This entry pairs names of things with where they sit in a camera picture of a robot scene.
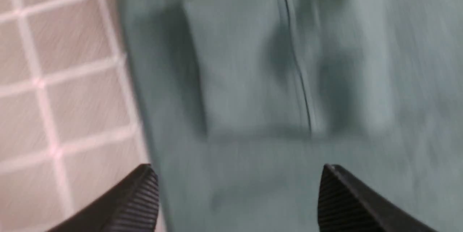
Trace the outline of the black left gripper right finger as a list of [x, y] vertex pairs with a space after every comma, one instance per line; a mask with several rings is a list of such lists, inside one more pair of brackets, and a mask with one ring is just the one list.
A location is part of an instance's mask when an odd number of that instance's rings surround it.
[[341, 165], [325, 164], [318, 195], [321, 232], [432, 232]]

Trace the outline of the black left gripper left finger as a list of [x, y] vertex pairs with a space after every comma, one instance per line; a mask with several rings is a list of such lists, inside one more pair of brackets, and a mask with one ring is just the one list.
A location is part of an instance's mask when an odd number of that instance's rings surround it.
[[153, 232], [159, 208], [158, 176], [149, 163], [143, 163], [51, 231]]

